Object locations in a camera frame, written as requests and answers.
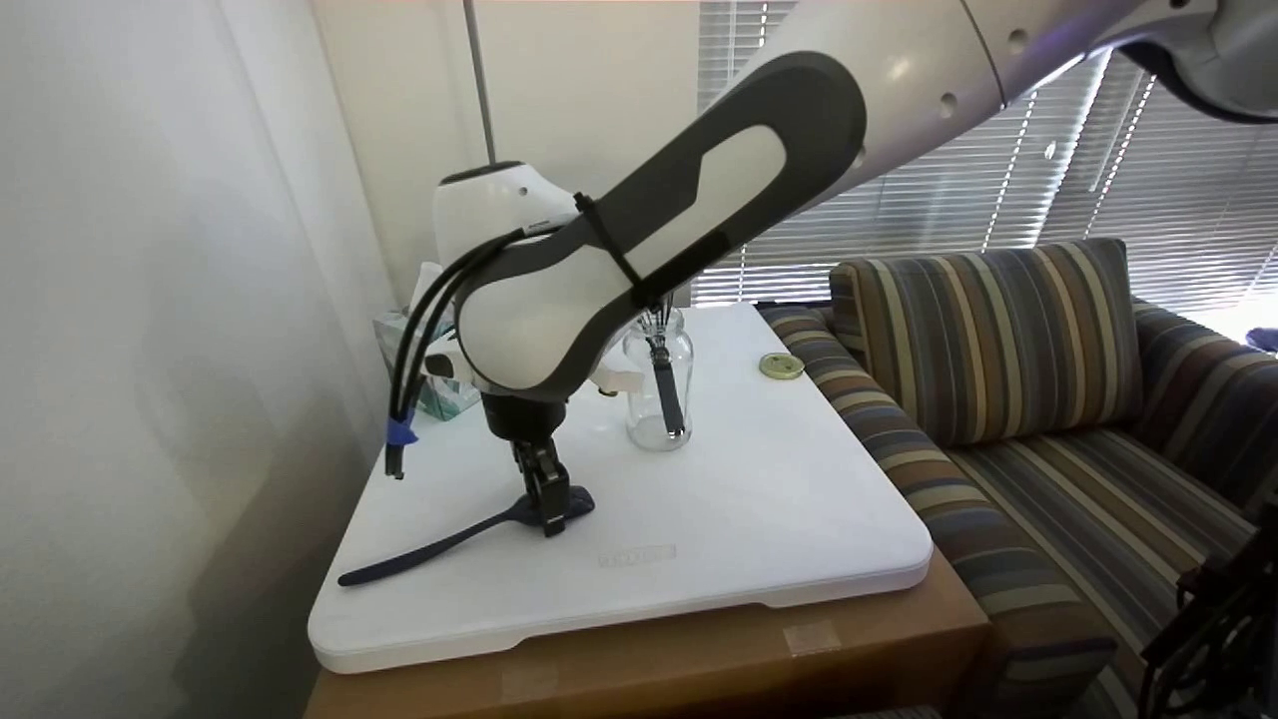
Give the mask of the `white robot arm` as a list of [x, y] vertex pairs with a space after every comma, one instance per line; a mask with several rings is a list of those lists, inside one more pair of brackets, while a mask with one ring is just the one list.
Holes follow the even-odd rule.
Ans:
[[1102, 46], [1209, 115], [1278, 118], [1278, 0], [798, 0], [609, 190], [538, 240], [482, 244], [456, 278], [456, 340], [534, 521], [567, 528], [571, 480], [551, 430], [632, 316]]

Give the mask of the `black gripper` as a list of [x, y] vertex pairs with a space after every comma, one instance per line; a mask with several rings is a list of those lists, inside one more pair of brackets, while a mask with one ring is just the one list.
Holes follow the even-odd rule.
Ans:
[[564, 519], [571, 515], [571, 473], [556, 451], [556, 430], [567, 420], [567, 402], [488, 394], [482, 415], [488, 427], [515, 451], [534, 528], [543, 536], [559, 536]]

